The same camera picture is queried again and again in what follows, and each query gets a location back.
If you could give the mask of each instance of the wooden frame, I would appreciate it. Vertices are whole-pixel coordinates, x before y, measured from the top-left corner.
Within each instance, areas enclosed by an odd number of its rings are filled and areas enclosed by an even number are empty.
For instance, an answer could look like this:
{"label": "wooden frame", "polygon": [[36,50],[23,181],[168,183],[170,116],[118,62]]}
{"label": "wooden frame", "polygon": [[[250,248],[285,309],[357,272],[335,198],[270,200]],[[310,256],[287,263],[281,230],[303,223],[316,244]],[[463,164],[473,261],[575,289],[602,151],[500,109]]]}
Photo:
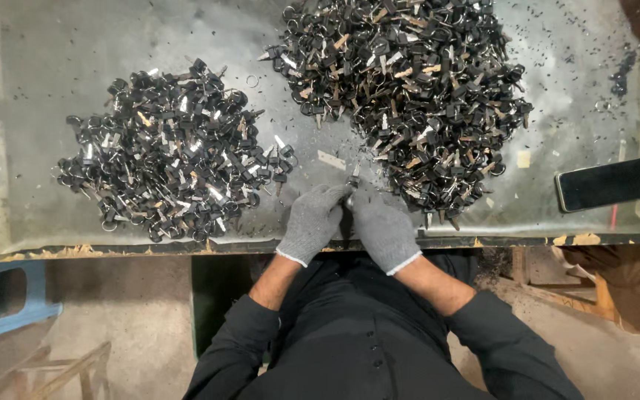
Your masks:
{"label": "wooden frame", "polygon": [[[0,377],[0,393],[13,383],[17,400],[43,400],[58,389],[64,387],[76,375],[80,378],[80,389],[83,400],[93,400],[93,386],[90,380],[90,368],[97,365],[104,371],[107,358],[110,356],[110,342],[106,341],[79,359],[46,360],[50,347],[41,347],[22,362],[9,369]],[[38,388],[29,392],[29,372],[60,371],[58,375]],[[110,393],[107,376],[102,374],[102,385],[106,394]]]}
{"label": "wooden frame", "polygon": [[[505,287],[528,293],[531,296],[561,304],[582,313],[589,313],[614,321],[623,326],[619,312],[614,306],[614,301],[609,295],[607,281],[598,273],[594,277],[594,285],[530,285],[530,271],[525,258],[526,248],[513,248],[513,279],[500,277],[496,287]],[[579,292],[596,291],[596,301],[580,297]]]}

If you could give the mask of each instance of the blue object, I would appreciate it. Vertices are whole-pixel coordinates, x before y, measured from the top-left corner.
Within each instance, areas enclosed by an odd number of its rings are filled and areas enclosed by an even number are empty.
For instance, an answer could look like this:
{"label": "blue object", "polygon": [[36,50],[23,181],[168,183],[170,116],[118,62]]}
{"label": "blue object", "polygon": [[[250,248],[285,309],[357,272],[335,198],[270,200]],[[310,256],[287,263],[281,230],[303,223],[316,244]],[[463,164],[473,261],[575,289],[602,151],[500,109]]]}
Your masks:
{"label": "blue object", "polygon": [[46,268],[43,261],[0,263],[0,273],[16,268],[21,268],[26,274],[26,302],[18,313],[0,318],[0,334],[58,316],[63,311],[61,303],[46,304]]}

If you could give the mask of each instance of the glove cuff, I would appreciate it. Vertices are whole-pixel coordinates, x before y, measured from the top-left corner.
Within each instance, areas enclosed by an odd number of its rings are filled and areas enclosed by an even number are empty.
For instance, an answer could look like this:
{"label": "glove cuff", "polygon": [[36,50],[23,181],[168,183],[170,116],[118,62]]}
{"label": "glove cuff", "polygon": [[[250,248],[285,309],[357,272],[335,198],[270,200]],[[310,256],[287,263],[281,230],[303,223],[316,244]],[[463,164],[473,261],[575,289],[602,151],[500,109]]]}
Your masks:
{"label": "glove cuff", "polygon": [[298,259],[297,257],[290,256],[290,255],[284,253],[283,251],[280,251],[278,248],[276,248],[276,254],[278,254],[279,256],[283,256],[286,259],[295,261],[296,263],[300,264],[304,268],[308,268],[308,263],[306,263],[305,261],[303,261],[301,259]]}
{"label": "glove cuff", "polygon": [[404,269],[405,266],[408,266],[409,264],[411,264],[414,260],[418,259],[419,256],[422,255],[421,250],[417,251],[416,254],[414,254],[413,256],[411,256],[410,258],[408,258],[407,260],[405,260],[403,263],[399,264],[398,266],[390,269],[387,272],[387,276],[394,276],[394,274],[396,274],[397,272],[401,271],[402,269]]}

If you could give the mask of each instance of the hand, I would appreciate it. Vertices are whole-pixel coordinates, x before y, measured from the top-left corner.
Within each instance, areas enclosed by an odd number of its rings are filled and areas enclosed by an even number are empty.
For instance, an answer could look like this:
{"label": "hand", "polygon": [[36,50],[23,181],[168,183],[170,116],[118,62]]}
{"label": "hand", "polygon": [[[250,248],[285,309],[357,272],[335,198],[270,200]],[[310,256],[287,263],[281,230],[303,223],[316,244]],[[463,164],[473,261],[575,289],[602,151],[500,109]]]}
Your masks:
{"label": "hand", "polygon": [[307,267],[337,232],[342,219],[339,202],[350,194],[350,186],[319,185],[298,197],[290,210],[283,240],[276,252]]}
{"label": "hand", "polygon": [[362,245],[387,275],[421,256],[409,216],[384,204],[372,191],[360,188],[355,192],[352,213]]}

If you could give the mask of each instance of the pile of keys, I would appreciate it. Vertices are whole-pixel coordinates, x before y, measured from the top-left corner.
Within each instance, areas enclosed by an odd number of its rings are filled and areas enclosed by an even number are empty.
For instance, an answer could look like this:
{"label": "pile of keys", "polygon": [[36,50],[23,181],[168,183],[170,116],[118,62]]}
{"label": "pile of keys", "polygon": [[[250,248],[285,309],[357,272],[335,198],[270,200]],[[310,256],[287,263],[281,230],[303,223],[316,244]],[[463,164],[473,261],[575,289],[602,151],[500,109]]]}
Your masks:
{"label": "pile of keys", "polygon": [[525,68],[511,66],[509,38],[492,0],[320,0],[282,13],[283,44],[271,60],[291,98],[318,129],[347,110],[410,209],[456,218],[502,174],[499,153],[532,104]]}
{"label": "pile of keys", "polygon": [[257,145],[263,110],[244,110],[246,95],[225,89],[222,74],[196,59],[182,75],[114,80],[112,114],[66,118],[82,148],[54,167],[58,182],[95,197],[105,231],[129,221],[155,243],[223,235],[244,207],[258,207],[257,191],[271,195],[275,181],[280,192],[297,159],[278,136]]}

